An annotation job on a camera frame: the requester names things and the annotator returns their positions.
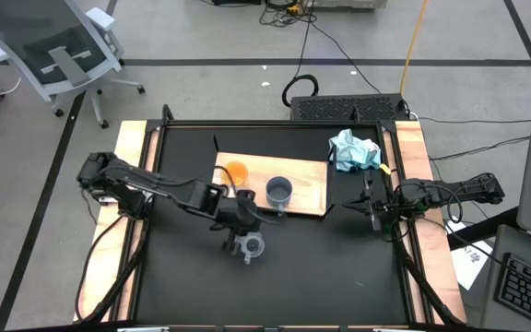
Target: black table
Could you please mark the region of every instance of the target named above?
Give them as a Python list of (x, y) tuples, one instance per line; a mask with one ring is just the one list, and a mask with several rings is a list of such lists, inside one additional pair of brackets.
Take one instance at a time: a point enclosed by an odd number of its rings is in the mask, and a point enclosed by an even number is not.
[[(326, 160), (328, 139), (346, 124), (171, 125), (159, 139), (157, 171), (171, 178), (205, 173), (217, 149), (301, 160)], [(350, 125), (354, 136), (382, 146), (378, 124)], [(381, 174), (373, 172), (376, 183)], [(362, 173), (337, 173), (328, 185), (336, 203), (324, 220), (288, 216), (264, 225), (265, 252), (246, 266), (219, 250), (226, 232), (157, 200), (138, 276), (138, 324), (313, 326), (400, 325), (410, 309), (407, 283), (394, 255), (372, 225), (340, 203), (357, 198)], [(173, 188), (187, 197), (190, 188)]]

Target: yellow tag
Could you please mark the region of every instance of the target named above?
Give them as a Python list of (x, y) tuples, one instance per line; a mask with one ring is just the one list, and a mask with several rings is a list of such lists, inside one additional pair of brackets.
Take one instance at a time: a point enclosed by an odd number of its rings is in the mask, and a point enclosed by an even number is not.
[(380, 164), (380, 169), (383, 170), (387, 175), (391, 174), (391, 169), (389, 169), (388, 166), (384, 164)]

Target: white paper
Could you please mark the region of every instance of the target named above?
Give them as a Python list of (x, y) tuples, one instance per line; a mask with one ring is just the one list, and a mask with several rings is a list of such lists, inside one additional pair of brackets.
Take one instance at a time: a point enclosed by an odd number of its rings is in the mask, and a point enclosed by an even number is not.
[[(466, 227), (462, 222), (454, 223), (451, 221), (448, 221), (448, 226), (450, 229), (452, 229), (452, 231), (459, 231)], [(493, 250), (484, 241), (479, 241), (473, 244), (484, 250), (489, 255)], [(472, 246), (466, 246), (464, 248), (454, 250), (451, 252), (451, 254), (458, 283), (468, 291), (470, 290), (473, 282), (475, 282), (478, 273), (489, 260), (489, 258), (485, 254), (481, 253), (477, 248)]]

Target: orange cup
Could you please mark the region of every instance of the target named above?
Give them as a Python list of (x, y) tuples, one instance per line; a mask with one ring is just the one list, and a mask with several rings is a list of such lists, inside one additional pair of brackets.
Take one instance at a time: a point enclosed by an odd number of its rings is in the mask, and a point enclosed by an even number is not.
[[(225, 168), (230, 173), (232, 181), (236, 186), (242, 185), (247, 180), (247, 166), (239, 161), (231, 161), (225, 165)], [(224, 184), (230, 184), (229, 177), (225, 172), (221, 174), (221, 179)]]

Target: wooden table frame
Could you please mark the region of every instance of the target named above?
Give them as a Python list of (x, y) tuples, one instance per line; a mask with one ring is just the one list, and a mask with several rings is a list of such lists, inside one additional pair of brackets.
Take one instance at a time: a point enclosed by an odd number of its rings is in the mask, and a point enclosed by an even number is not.
[[(430, 162), (423, 140), (423, 134), (419, 122), (396, 122), (396, 137), (400, 148), (400, 157), (403, 163), (406, 178), (432, 179)], [(146, 170), (154, 171), (156, 164), (155, 151), (159, 143), (159, 130), (150, 133), (148, 143), (144, 145), (147, 135), (147, 121), (124, 121), (120, 128), (120, 134), (116, 142), (114, 153), (118, 158), (129, 162), (132, 165), (144, 167)], [(394, 169), (396, 157), (393, 152), (391, 135), (383, 133), (384, 145), (387, 153), (389, 167)], [(146, 162), (139, 164), (141, 156), (145, 153)], [(392, 175), (393, 186), (398, 185), (396, 172)], [(98, 226), (96, 227), (94, 240), (104, 231), (116, 218), (117, 206), (110, 204), (100, 208)], [(442, 222), (442, 213), (439, 209), (433, 209), (426, 213), (426, 218)], [(142, 223), (136, 221), (132, 241), (129, 243), (129, 253), (135, 250), (138, 234)], [(97, 248), (89, 260), (88, 274), (80, 294), (80, 312), (83, 316), (90, 313), (117, 277), (119, 266), (123, 258), (124, 241), (127, 232), (126, 220), (121, 221), (114, 229), (109, 231), (100, 240)], [(450, 248), (448, 246), (445, 230), (429, 221), (419, 220), (416, 222), (417, 244), (421, 253), (421, 261), (427, 281), (431, 284), (442, 301), (448, 306), (452, 313), (463, 322), (466, 321), (466, 314), (458, 283), (454, 272)], [(411, 238), (406, 237), (405, 245), (408, 250), (411, 247)], [(120, 302), (117, 308), (112, 308), (114, 317), (117, 320), (125, 320), (131, 310), (131, 300), (133, 298), (133, 273), (124, 286)], [(419, 287), (415, 280), (409, 275), (409, 286), (411, 289), (412, 306), (417, 322), (426, 322)], [(441, 323), (440, 317), (434, 313), (436, 323)]]

